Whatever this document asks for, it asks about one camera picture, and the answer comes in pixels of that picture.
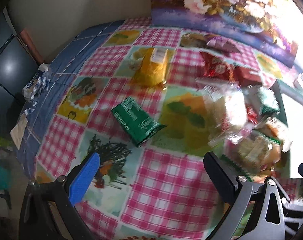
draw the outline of brown pipe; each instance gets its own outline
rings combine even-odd
[[[37,61],[37,63],[40,65],[42,63],[44,63],[44,58],[40,55],[40,53],[38,52],[38,50],[36,49],[36,46],[34,45],[34,43],[32,42],[30,36],[28,35],[28,32],[26,29],[23,29],[20,33],[19,33],[21,39],[24,41],[24,43],[27,45],[30,54],[34,57],[34,59]]]

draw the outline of green snack package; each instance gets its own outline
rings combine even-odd
[[[137,147],[166,127],[153,120],[132,97],[126,98],[111,112]]]

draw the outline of yellow snack bag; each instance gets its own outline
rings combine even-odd
[[[144,56],[141,68],[136,71],[131,84],[143,87],[164,88],[168,65],[168,49],[149,48]]]

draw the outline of floor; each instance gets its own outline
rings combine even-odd
[[[10,224],[8,228],[6,228],[7,232],[12,240],[17,240],[21,204],[28,184],[28,178],[24,175],[14,153],[10,153],[7,156],[7,160],[9,161],[11,171],[9,194],[11,197],[12,209],[9,210],[5,200],[0,198],[0,217],[9,219]]]

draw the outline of refrigerator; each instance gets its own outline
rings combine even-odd
[[[9,138],[25,100],[23,87],[38,65],[0,13],[0,136]]]

